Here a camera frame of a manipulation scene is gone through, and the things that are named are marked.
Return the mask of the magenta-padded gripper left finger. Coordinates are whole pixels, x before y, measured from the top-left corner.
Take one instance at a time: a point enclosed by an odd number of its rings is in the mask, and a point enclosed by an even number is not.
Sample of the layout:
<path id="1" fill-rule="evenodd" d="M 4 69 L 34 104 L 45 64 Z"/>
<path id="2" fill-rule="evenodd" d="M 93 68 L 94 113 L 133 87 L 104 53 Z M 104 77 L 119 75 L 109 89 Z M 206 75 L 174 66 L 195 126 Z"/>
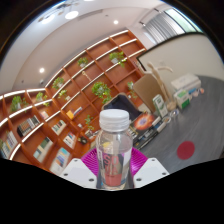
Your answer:
<path id="1" fill-rule="evenodd" d="M 73 158 L 61 173 L 61 177 L 84 188 L 96 189 L 98 182 L 96 149 L 91 149 L 81 159 Z"/>

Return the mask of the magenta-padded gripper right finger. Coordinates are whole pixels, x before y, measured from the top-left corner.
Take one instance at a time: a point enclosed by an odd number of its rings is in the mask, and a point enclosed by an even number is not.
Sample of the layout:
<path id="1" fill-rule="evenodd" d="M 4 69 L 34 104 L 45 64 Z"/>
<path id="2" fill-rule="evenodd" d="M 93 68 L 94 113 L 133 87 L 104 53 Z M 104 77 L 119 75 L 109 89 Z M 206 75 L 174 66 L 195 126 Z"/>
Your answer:
<path id="1" fill-rule="evenodd" d="M 156 158 L 147 158 L 139 150 L 132 149 L 131 176 L 135 188 L 143 187 L 168 174 L 169 172 Z"/>

